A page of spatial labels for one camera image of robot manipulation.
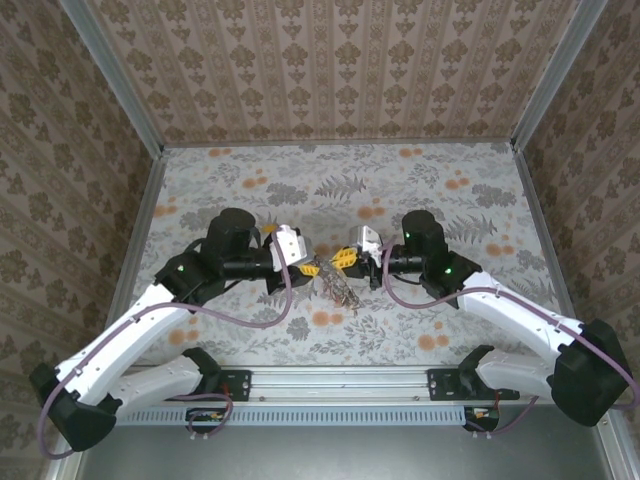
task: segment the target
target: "floral tablecloth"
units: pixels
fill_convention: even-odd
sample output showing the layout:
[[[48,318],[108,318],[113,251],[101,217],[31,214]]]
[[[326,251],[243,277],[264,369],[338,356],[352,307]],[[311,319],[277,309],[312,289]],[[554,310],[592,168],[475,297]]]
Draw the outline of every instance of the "floral tablecloth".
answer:
[[[516,291],[557,308],[522,184],[506,143],[362,144],[187,148],[165,151],[168,167],[135,287],[138,296],[166,260],[206,234],[226,207],[253,213],[258,226],[299,227],[330,256],[349,228],[368,224],[383,238],[401,232],[402,216],[430,210],[450,248]],[[450,306],[427,311],[394,304],[384,289],[350,280],[365,307],[338,308],[316,279],[294,291],[280,325],[247,329],[196,315],[160,338],[139,364],[165,362],[193,346],[227,365],[454,364],[475,346],[524,346],[504,331]],[[394,282],[410,302],[428,297]],[[255,322],[275,318],[283,294],[242,282],[208,304]]]

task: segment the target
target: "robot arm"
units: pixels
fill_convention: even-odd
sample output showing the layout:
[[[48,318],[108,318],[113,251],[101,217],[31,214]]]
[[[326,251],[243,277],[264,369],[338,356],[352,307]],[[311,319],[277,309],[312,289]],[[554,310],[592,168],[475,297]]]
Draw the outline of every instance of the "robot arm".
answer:
[[[385,260],[390,275],[419,273],[420,284],[430,296],[504,328],[538,355],[478,347],[463,361],[468,366],[472,360],[474,378],[460,369],[459,384],[469,389],[469,399],[473,399],[474,384],[508,388],[551,398],[570,418],[593,426],[627,388],[618,372],[575,338],[597,346],[630,374],[615,332],[605,322],[585,324],[564,317],[501,285],[480,265],[450,251],[442,226],[427,211],[409,212],[402,219],[402,229],[404,245],[394,245],[385,252],[384,260],[380,236],[367,226],[353,229],[351,242],[358,249],[358,262],[345,269],[345,274],[368,277],[370,287],[376,289],[383,285]],[[388,293],[408,308],[425,308],[405,304]]]
[[[309,281],[295,265],[312,258],[310,243],[286,225],[275,235],[292,286]],[[165,365],[123,374],[155,340],[189,315],[189,310],[172,308],[172,303],[201,307],[223,294],[230,280],[264,279],[269,294],[284,288],[275,245],[268,237],[260,246],[259,237],[252,215],[239,209],[223,210],[211,222],[207,237],[199,241],[200,250],[187,248],[171,258],[136,303],[90,345],[55,369],[45,364],[36,367],[29,378],[41,404],[63,379],[76,373],[48,412],[73,450],[86,450],[102,440],[118,417],[176,395],[208,393],[217,387],[220,367],[199,348]],[[250,246],[254,239],[258,248]],[[157,304],[168,306],[139,315]],[[95,353],[105,339],[109,341]],[[88,355],[93,357],[79,371],[78,365]]]

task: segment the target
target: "cable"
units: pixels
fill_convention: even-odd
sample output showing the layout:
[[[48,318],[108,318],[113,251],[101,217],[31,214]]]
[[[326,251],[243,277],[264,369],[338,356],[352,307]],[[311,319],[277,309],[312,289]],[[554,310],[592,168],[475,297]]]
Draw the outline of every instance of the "cable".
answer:
[[[401,281],[403,283],[408,283],[409,285],[417,285],[418,287],[422,285],[420,282],[415,282],[413,280],[407,280],[406,278],[402,278],[400,275],[394,275],[393,278],[395,278],[396,280],[399,280],[399,281]]]
[[[211,437],[213,435],[220,433],[220,430],[224,428],[225,424],[229,421],[229,419],[231,418],[231,414],[233,413],[233,400],[231,400],[231,397],[229,397],[228,395],[224,395],[222,393],[199,393],[196,395],[178,395],[177,397],[172,397],[171,400],[182,400],[187,402],[191,400],[224,400],[227,403],[227,413],[224,416],[224,418],[220,420],[220,423],[217,426],[215,426],[213,430],[211,430],[206,434],[208,437]],[[193,430],[193,420],[196,417],[199,417],[200,415],[202,415],[204,411],[206,410],[200,410],[198,412],[194,412],[189,416],[189,423],[187,424],[187,430],[189,430],[189,433],[191,434],[191,438],[195,438],[195,435],[196,435],[196,432]]]
[[[613,368],[613,370],[615,370],[615,372],[618,375],[620,375],[624,379],[625,382],[627,382],[627,384],[629,385],[629,387],[631,387],[631,390],[633,391],[633,400],[630,403],[627,403],[627,404],[613,405],[611,408],[616,409],[616,410],[632,410],[632,409],[638,407],[638,405],[640,405],[640,385],[638,385],[638,383],[633,379],[633,377],[624,368],[622,368],[618,364],[618,362],[613,360],[609,355],[604,353],[602,350],[600,350],[598,347],[596,347],[590,341],[588,341],[587,339],[585,339],[581,335],[577,334],[576,332],[574,332],[570,328],[566,327],[564,324],[560,323],[560,320],[556,320],[555,318],[551,317],[550,315],[547,315],[543,311],[539,310],[538,308],[530,305],[529,303],[525,302],[524,300],[518,298],[515,295],[512,295],[511,293],[509,293],[507,291],[504,291],[504,290],[498,291],[498,289],[490,288],[490,287],[472,287],[472,288],[467,288],[465,290],[461,290],[459,292],[454,292],[454,293],[452,293],[450,295],[447,295],[447,296],[442,297],[442,298],[440,298],[438,300],[434,300],[434,301],[428,302],[428,303],[411,304],[411,303],[405,302],[404,300],[399,298],[395,293],[393,293],[393,290],[391,288],[391,282],[389,281],[389,259],[391,258],[391,249],[392,248],[393,248],[393,241],[387,243],[385,246],[382,247],[382,250],[384,252],[383,261],[382,261],[382,283],[384,284],[389,296],[393,300],[395,300],[395,302],[398,303],[399,305],[401,305],[401,306],[403,306],[405,308],[412,309],[412,310],[421,310],[421,309],[424,309],[424,308],[435,307],[436,305],[440,305],[442,303],[448,302],[449,300],[453,300],[454,298],[460,297],[462,295],[468,295],[470,293],[490,293],[491,295],[499,295],[501,297],[504,297],[504,298],[506,298],[508,300],[511,300],[516,305],[519,305],[522,308],[524,308],[525,310],[527,310],[527,311],[533,313],[534,315],[540,317],[545,322],[547,322],[549,325],[552,325],[554,328],[556,328],[556,329],[560,330],[561,332],[564,332],[567,335],[569,335],[570,337],[572,337],[578,343],[580,343],[585,348],[587,348],[591,353],[595,354],[598,358],[600,358],[607,365],[609,365],[611,368]]]
[[[513,428],[515,428],[515,426],[518,425],[522,421],[522,419],[527,416],[527,413],[529,413],[531,411],[533,406],[538,401],[538,398],[539,397],[531,397],[531,401],[529,402],[529,404],[525,407],[524,410],[522,410],[522,412],[520,412],[520,414],[511,423],[505,425],[504,427],[498,428],[498,429],[494,430],[493,432],[489,432],[489,431],[485,430],[480,425],[478,425],[475,422],[472,422],[471,420],[467,420],[467,425],[472,426],[473,428],[475,428],[476,430],[478,430],[480,432],[486,433],[487,437],[494,436],[494,435],[502,435],[503,433],[507,433],[510,430],[512,430]]]
[[[282,320],[284,320],[286,316],[289,314],[289,310],[291,309],[291,304],[293,303],[293,292],[291,287],[291,277],[289,276],[289,270],[286,268],[287,262],[284,258],[284,254],[282,253],[282,248],[280,247],[278,238],[276,237],[276,232],[277,230],[271,234],[271,237],[273,239],[273,244],[275,245],[275,248],[276,248],[276,254],[278,255],[278,259],[280,260],[280,265],[284,265],[284,267],[282,268],[282,279],[284,280],[285,296],[286,296],[284,309],[282,310],[282,313],[278,316],[278,318],[266,323],[247,322],[244,320],[239,320],[239,319],[230,317],[224,313],[216,312],[214,310],[209,310],[208,308],[189,305],[188,303],[172,303],[172,302],[158,303],[156,305],[151,305],[147,308],[140,310],[138,313],[134,314],[131,318],[127,319],[125,322],[120,324],[117,328],[115,328],[112,332],[110,332],[105,338],[103,338],[100,341],[100,343],[98,343],[98,345],[96,345],[96,347],[93,350],[88,352],[87,355],[80,362],[78,362],[75,368],[71,370],[71,372],[69,372],[69,374],[66,377],[64,377],[60,381],[60,383],[58,383],[58,385],[56,385],[54,389],[51,391],[51,393],[45,400],[44,405],[42,406],[42,410],[40,411],[40,416],[38,418],[36,436],[38,439],[38,448],[40,449],[40,453],[42,453],[44,457],[49,458],[50,460],[61,460],[74,453],[73,450],[67,450],[66,452],[63,452],[63,453],[52,453],[47,448],[47,445],[44,439],[44,428],[45,428],[47,417],[49,416],[49,411],[51,410],[51,406],[60,395],[60,392],[62,392],[62,390],[69,384],[69,382],[74,377],[82,375],[82,369],[86,367],[87,364],[98,353],[100,353],[100,351],[109,342],[111,342],[115,337],[117,337],[120,333],[122,333],[127,327],[137,322],[140,318],[145,316],[147,313],[153,312],[155,310],[159,310],[161,308],[180,308],[184,310],[204,313],[205,315],[210,315],[220,320],[224,320],[224,321],[233,323],[235,325],[239,325],[241,327],[247,327],[247,328],[270,328],[279,324]]]
[[[75,368],[71,370],[71,372],[69,372],[69,374],[66,377],[64,377],[62,381],[58,383],[58,385],[56,385],[54,389],[51,391],[51,393],[45,400],[44,405],[42,406],[42,410],[40,411],[40,417],[38,418],[38,428],[37,428],[38,447],[40,448],[40,453],[42,453],[42,455],[44,455],[45,457],[51,460],[61,460],[63,458],[68,457],[72,453],[74,453],[73,450],[67,450],[66,452],[63,452],[63,453],[51,453],[47,448],[47,445],[44,440],[44,426],[47,420],[47,416],[49,415],[49,410],[51,410],[51,406],[53,405],[53,402],[56,400],[56,398],[58,398],[58,395],[60,395],[60,392],[62,392],[62,390],[73,379],[73,377],[82,375],[82,369],[87,366],[87,364],[93,359],[93,357],[95,357],[98,353],[100,353],[100,350],[102,350],[111,340],[116,338],[120,333],[126,330],[127,327],[132,325],[134,322],[135,320],[133,318],[130,318],[125,323],[122,323],[121,325],[119,325],[118,328],[116,328],[113,332],[109,333],[109,335],[103,338],[102,341],[98,343],[96,348],[91,350],[78,363],[78,365],[76,365]]]

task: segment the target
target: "patterned wall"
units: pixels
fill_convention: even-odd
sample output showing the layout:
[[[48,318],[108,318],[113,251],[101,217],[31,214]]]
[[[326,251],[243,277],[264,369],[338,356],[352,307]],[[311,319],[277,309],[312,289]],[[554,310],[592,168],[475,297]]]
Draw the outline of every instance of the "patterned wall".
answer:
[[[89,0],[165,143],[510,136],[575,0]]]
[[[150,159],[59,4],[0,2],[0,478],[36,478],[26,375],[102,328]]]
[[[639,1],[609,1],[525,153],[578,314],[640,375]]]

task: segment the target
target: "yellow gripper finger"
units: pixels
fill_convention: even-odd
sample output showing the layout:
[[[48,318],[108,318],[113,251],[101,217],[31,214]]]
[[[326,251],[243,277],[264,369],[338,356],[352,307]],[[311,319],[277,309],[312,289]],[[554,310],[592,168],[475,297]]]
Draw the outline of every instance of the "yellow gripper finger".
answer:
[[[298,268],[300,269],[300,273],[307,277],[315,277],[320,271],[315,265],[300,265]]]
[[[342,270],[343,268],[351,267],[355,265],[358,260],[358,250],[355,248],[347,247],[339,250],[333,258],[331,263],[334,267]]]

